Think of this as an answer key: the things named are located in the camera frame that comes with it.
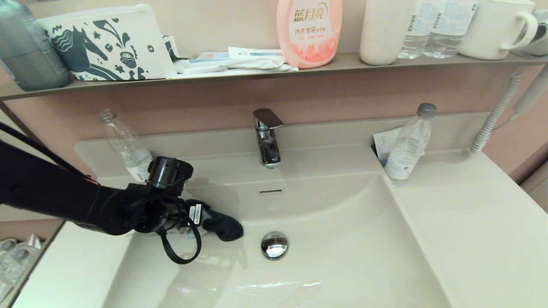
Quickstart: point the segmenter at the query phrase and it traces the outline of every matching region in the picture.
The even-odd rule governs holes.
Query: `gray bottle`
[[[0,59],[25,91],[61,88],[72,79],[44,29],[16,0],[0,0]]]

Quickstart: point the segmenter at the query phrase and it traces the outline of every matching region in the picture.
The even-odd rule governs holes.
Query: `laundry detergent bottle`
[[[278,39],[287,63],[310,69],[331,62],[342,23],[342,0],[279,0]]]

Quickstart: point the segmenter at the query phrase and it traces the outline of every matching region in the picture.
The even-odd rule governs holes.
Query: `chrome faucet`
[[[281,161],[274,129],[282,126],[283,122],[272,110],[267,108],[257,109],[253,115],[255,116],[255,131],[259,142],[261,164],[268,169],[274,169]]]

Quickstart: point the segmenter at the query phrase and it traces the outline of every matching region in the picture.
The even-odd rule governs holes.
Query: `gray bottle cap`
[[[15,260],[23,260],[24,258],[28,257],[28,254],[30,254],[28,252],[28,250],[26,249],[21,249],[19,251],[17,251],[14,255],[13,255],[13,258]]]
[[[101,119],[102,122],[107,123],[114,120],[116,118],[116,114],[114,113],[112,109],[106,108],[101,110],[101,112],[99,112],[99,118]]]
[[[13,248],[15,248],[15,242],[14,241],[6,241],[2,244],[2,249],[5,251],[10,251]]]
[[[421,118],[431,119],[436,115],[437,111],[438,108],[436,105],[429,102],[424,102],[420,104],[419,109],[416,111],[416,115]]]

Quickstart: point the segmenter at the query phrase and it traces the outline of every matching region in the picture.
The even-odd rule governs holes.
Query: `white cup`
[[[482,60],[500,60],[525,47],[536,34],[537,21],[529,0],[479,0],[476,16],[464,36],[459,53]],[[525,35],[515,43],[523,26]]]

